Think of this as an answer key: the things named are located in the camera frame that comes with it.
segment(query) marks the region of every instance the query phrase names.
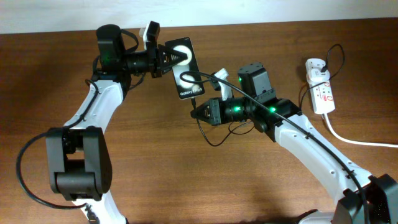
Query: white cable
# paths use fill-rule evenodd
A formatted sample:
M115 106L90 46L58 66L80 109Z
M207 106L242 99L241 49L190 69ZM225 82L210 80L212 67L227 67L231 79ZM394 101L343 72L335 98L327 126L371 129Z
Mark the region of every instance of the white cable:
M359 144L359 145L363 145L363 146L379 146L379 147L398 147L398 145L396 144L386 144L386 143L373 143L373 142L360 142L360 141L352 141L349 139L345 139L341 136L339 136L337 133L335 133L335 130L333 130L333 128L331 127L330 121L329 121L329 117L328 115L325 113L323 114L323 119L325 119L326 121L326 125L328 126L330 132L338 139L347 142L347 143L351 143L351 144Z

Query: power plug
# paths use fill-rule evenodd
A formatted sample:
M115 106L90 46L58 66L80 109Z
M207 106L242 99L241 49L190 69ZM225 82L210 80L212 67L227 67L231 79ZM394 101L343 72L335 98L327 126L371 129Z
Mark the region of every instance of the power plug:
M324 84L318 85L310 90L312 106L316 114L330 113L336 109L329 82L330 73L328 70L321 72L321 69L325 64L325 61L319 58L311 58L305 62L307 81L310 88L319 83L325 82Z

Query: wooden table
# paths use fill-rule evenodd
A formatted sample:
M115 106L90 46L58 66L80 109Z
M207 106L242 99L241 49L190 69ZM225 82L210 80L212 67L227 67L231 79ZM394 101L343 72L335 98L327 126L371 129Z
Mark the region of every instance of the wooden table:
M262 62L277 96L294 103L306 83L306 59L325 58L330 46L341 43L346 65L332 81L336 110L330 114L336 132L397 144L397 27L398 19L365 19L162 28L159 43L189 36L200 70L226 68L236 85L239 67ZM0 35L0 45L0 223L86 223L79 210L53 210L29 199L17 183L15 160L27 140L62 125L85 99L83 80L98 54L95 32ZM333 52L330 70L340 63ZM219 95L208 83L205 88L199 104ZM178 98L169 73L147 77L113 114L105 134L111 191L130 222L233 223L334 210L314 176L265 134L231 136L211 147L191 109ZM314 114L309 97L303 112L347 157L377 177L387 173L398 180L397 149L337 140ZM227 133L225 125L203 127L213 142ZM45 141L29 148L22 165L27 185L39 197L71 204L50 190Z

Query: white power strip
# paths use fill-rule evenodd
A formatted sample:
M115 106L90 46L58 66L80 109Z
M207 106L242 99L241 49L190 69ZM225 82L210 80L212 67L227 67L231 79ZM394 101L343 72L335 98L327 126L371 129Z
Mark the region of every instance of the white power strip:
M333 94L331 93L330 73L328 70L321 72L321 69L325 66L325 61L318 58L311 58L305 62L305 68L307 69L307 81L310 88L325 82L324 84L318 85L311 88L312 106L316 114L330 113L335 110L335 101Z

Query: white wall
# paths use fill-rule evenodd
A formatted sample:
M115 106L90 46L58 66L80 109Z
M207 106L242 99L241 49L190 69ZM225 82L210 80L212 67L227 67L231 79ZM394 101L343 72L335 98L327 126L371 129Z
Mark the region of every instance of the white wall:
M398 17L398 0L0 0L0 33Z

